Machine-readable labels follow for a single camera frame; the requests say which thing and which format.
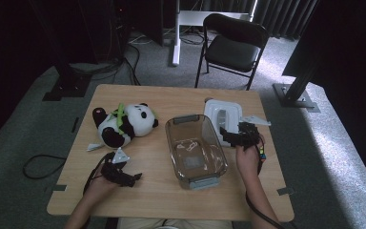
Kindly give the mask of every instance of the chair leg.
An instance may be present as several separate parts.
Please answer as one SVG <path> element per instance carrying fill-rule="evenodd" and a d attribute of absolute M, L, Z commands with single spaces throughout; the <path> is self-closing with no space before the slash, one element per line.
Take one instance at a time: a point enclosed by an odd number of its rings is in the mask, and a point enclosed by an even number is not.
<path fill-rule="evenodd" d="M 197 86 L 198 86 L 198 79 L 200 78 L 201 65 L 203 64 L 203 57 L 204 57 L 204 49 L 205 49 L 205 47 L 203 46 L 203 49 L 201 49 L 200 61 L 198 63 L 197 77 L 195 79 L 195 85 L 194 85 L 195 88 L 197 88 Z"/>
<path fill-rule="evenodd" d="M 248 91 L 251 88 L 252 82 L 254 81 L 254 73 L 255 73 L 255 70 L 253 69 L 252 74 L 249 77 L 248 86 L 246 87 L 246 91 Z"/>

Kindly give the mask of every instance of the black stand base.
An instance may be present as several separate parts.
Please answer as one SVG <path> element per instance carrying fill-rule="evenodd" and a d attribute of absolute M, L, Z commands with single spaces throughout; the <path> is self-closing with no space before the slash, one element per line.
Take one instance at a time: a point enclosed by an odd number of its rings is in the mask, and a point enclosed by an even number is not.
<path fill-rule="evenodd" d="M 291 84 L 273 84 L 275 94 L 277 94 L 280 100 L 281 106 L 283 107 L 295 107 L 295 108 L 306 108 L 309 113 L 320 113 L 317 104 L 314 103 L 305 91 L 301 97 L 296 100 L 288 100 L 285 95 L 290 88 Z"/>
<path fill-rule="evenodd" d="M 60 101 L 62 97 L 83 97 L 91 83 L 91 74 L 74 73 L 77 80 L 72 87 L 61 86 L 61 77 L 58 78 L 51 92 L 44 95 L 43 101 Z"/>

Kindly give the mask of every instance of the gray carpet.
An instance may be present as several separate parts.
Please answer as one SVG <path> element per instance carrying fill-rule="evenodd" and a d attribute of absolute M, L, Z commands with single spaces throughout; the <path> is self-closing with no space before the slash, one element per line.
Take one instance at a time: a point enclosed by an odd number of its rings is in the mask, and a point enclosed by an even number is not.
<path fill-rule="evenodd" d="M 197 36 L 184 38 L 199 41 Z M 180 65 L 172 66 L 173 41 L 164 47 L 137 40 L 139 61 L 136 76 L 141 85 L 190 87 L 200 54 L 200 46 L 182 43 Z M 286 228 L 366 228 L 366 169 L 347 132 L 328 101 L 324 90 L 310 84 L 307 93 L 320 113 L 285 108 L 275 96 L 274 83 L 291 84 L 292 77 L 281 76 L 295 41 L 271 38 L 263 54 L 251 90 L 260 93 L 271 127 L 287 186 L 294 189 L 291 201 L 295 211 Z M 138 56 L 128 48 L 126 57 L 134 65 Z M 102 66 L 74 64 L 82 70 Z M 75 119 L 81 122 L 95 87 L 102 83 L 131 84 L 129 66 L 116 72 L 96 74 L 85 97 L 42 101 L 55 83 L 55 68 L 38 77 L 0 131 L 0 228 L 61 228 L 67 217 L 50 216 L 46 207 L 60 171 L 33 180 L 22 174 L 32 156 L 47 154 L 66 157 L 77 133 Z M 246 78 L 212 69 L 200 79 L 199 88 L 243 90 Z M 28 171 L 42 175 L 62 161 L 38 159 Z M 92 218 L 90 228 L 104 228 L 106 220 Z M 234 228 L 250 228 L 249 222 L 235 222 Z"/>

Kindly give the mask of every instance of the panda ear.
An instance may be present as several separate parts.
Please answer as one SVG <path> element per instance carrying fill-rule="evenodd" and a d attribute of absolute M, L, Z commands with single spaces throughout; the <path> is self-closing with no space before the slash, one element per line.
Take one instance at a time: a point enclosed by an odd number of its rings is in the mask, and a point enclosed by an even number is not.
<path fill-rule="evenodd" d="M 106 119 L 107 114 L 103 108 L 95 108 L 92 112 L 94 124 L 96 128 Z"/>
<path fill-rule="evenodd" d="M 155 127 L 157 127 L 159 125 L 159 121 L 157 120 L 157 119 L 155 119 L 154 121 L 153 121 L 153 125 L 152 125 L 152 127 L 153 128 L 155 128 Z"/>

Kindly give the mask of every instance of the black curtain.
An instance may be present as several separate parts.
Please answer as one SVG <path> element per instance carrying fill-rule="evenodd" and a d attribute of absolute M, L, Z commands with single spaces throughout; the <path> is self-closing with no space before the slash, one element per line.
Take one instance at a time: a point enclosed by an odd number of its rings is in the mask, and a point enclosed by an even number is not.
<path fill-rule="evenodd" d="M 254 22 L 270 36 L 298 39 L 304 32 L 318 0 L 258 0 Z"/>
<path fill-rule="evenodd" d="M 0 128 L 37 75 L 52 63 L 28 1 L 0 1 Z"/>
<path fill-rule="evenodd" d="M 366 166 L 366 1 L 321 0 L 283 75 L 323 87 Z"/>

